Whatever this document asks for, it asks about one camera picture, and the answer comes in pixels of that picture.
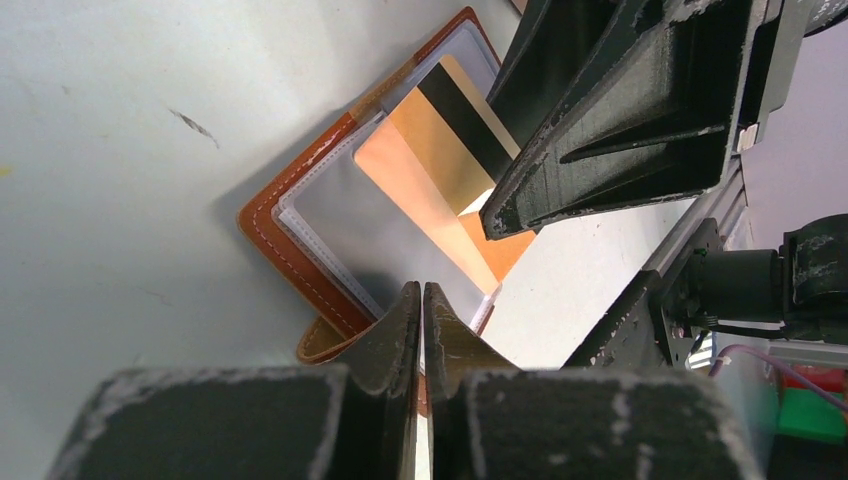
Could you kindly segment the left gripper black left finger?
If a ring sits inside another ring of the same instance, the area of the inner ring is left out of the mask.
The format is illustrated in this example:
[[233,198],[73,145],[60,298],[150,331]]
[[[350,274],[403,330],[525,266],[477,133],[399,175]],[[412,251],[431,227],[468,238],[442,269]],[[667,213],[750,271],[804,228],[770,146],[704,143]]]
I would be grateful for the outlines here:
[[421,287],[313,366],[130,369],[76,417],[51,479],[411,479]]

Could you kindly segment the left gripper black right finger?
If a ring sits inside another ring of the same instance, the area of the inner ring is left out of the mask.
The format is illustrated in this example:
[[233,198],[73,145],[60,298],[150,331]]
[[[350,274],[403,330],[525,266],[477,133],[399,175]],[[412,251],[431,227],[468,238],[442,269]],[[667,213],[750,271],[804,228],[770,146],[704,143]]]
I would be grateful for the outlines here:
[[761,479],[715,383],[685,370],[521,370],[423,290],[436,479]]

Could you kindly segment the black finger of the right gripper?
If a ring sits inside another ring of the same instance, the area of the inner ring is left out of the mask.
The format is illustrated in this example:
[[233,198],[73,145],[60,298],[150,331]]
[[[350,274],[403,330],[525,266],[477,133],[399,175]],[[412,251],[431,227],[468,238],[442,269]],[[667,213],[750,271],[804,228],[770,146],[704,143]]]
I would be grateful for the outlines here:
[[536,0],[522,10],[487,101],[525,148],[586,63],[617,1]]
[[723,180],[764,1],[617,1],[586,63],[481,211],[501,239],[691,198]]

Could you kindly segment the gold black-striped credit card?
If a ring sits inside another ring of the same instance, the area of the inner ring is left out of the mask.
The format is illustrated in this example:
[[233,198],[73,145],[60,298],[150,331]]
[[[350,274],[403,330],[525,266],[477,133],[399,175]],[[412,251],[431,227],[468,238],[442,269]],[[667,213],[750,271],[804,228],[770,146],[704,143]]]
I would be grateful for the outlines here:
[[483,294],[501,276],[477,215],[520,148],[459,60],[441,56],[353,155],[366,174]]

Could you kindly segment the brown leather card holder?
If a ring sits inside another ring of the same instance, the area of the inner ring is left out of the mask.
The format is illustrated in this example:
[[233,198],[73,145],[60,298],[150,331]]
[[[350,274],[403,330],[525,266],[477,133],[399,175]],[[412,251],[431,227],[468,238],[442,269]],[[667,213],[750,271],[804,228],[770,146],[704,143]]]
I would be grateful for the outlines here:
[[320,364],[340,354],[388,312],[410,281],[439,284],[459,319],[481,332],[504,278],[535,240],[530,231],[488,239],[481,207],[481,251],[502,278],[496,291],[485,295],[353,161],[358,148],[445,54],[459,60],[486,99],[500,62],[475,12],[465,8],[239,214],[245,236],[317,310],[317,320],[298,345],[303,363]]

